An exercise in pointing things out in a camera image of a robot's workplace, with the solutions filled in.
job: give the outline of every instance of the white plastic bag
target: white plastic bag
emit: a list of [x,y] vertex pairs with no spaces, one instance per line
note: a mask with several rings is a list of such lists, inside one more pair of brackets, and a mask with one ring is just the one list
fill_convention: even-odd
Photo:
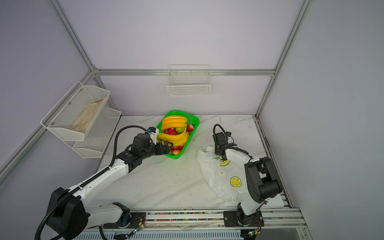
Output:
[[241,160],[222,162],[220,157],[215,156],[215,149],[211,146],[207,147],[207,152],[198,149],[197,161],[209,187],[220,199],[231,202],[248,192],[245,162]]

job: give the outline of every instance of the green apple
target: green apple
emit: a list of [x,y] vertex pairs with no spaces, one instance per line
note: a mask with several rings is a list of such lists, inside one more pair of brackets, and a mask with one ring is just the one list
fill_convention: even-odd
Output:
[[184,127],[177,127],[176,132],[178,132],[178,133],[184,132]]

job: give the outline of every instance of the vent grille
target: vent grille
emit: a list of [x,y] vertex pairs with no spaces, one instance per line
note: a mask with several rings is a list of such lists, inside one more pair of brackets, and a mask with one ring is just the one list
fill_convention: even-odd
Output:
[[[113,239],[113,235],[128,234],[129,231],[114,232],[114,234],[104,233],[107,239]],[[81,233],[75,239],[101,239],[100,233],[97,232],[85,232]],[[202,240],[239,240],[240,230],[164,230],[164,231],[141,231],[133,235],[130,239],[161,239],[161,240],[187,240],[187,239],[202,239]]]

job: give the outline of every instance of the white mesh shelf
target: white mesh shelf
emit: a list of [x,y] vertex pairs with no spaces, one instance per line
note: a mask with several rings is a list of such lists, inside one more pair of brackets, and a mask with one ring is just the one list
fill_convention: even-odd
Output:
[[167,93],[168,96],[204,96],[210,95],[211,82],[209,69],[192,69],[192,67],[209,65],[183,65],[190,70],[171,70],[177,65],[170,65]]
[[[79,89],[69,99],[67,104],[60,110],[60,112],[53,118],[53,120],[45,126],[50,132],[62,141],[84,141],[92,128],[95,120],[100,115],[105,104],[109,99],[110,91],[96,87],[96,86],[83,86],[80,82]],[[86,128],[85,132],[78,132],[71,130],[71,126],[76,118],[81,114],[84,106],[89,103],[92,99],[104,98],[96,114],[93,116],[92,121]]]
[[[76,82],[40,123],[81,157],[101,158],[121,115],[120,111],[105,106],[109,94],[105,89]],[[104,100],[99,108],[94,108],[95,115],[84,133],[71,130],[84,106],[99,98]]]

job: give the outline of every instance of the plastic fruit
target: plastic fruit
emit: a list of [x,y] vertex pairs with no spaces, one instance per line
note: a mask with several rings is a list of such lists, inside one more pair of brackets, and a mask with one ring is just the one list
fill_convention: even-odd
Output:
[[184,132],[185,127],[177,127],[175,129],[176,129],[176,132],[182,133],[182,132]]
[[162,123],[162,124],[166,124],[166,123],[170,123],[170,122],[183,122],[183,123],[187,123],[187,119],[183,119],[183,118],[171,118],[171,119],[163,120],[161,123]]
[[167,128],[175,128],[175,127],[186,127],[187,124],[185,122],[169,122],[165,124],[161,124],[161,131],[164,131]]
[[184,138],[186,134],[187,134],[187,132],[184,130],[184,132],[182,132],[180,134],[177,134],[177,135],[173,135],[173,134],[171,135],[171,134],[166,134],[166,133],[159,133],[157,135],[157,137],[160,138],[161,140],[176,141],[176,140],[180,140],[180,139]]
[[187,132],[192,132],[194,129],[195,129],[195,127],[192,125],[192,123],[188,124]]
[[173,153],[173,155],[177,155],[177,154],[181,153],[181,150],[176,149],[176,150],[172,151],[172,153]]
[[182,138],[182,139],[180,139],[180,140],[176,140],[176,141],[167,140],[167,141],[173,143],[173,146],[176,147],[176,146],[184,145],[184,144],[187,142],[188,138],[189,138],[189,135],[188,135],[188,134],[185,134],[184,138]]
[[181,118],[181,119],[185,119],[185,120],[187,120],[186,117],[179,116],[179,115],[172,115],[172,116],[165,117],[165,118],[163,119],[163,121],[164,121],[164,120],[168,120],[168,119],[172,119],[172,118]]
[[177,135],[177,134],[179,134],[179,133],[176,131],[176,129],[174,129],[174,128],[168,128],[168,129],[167,129],[167,132],[168,132],[169,135]]

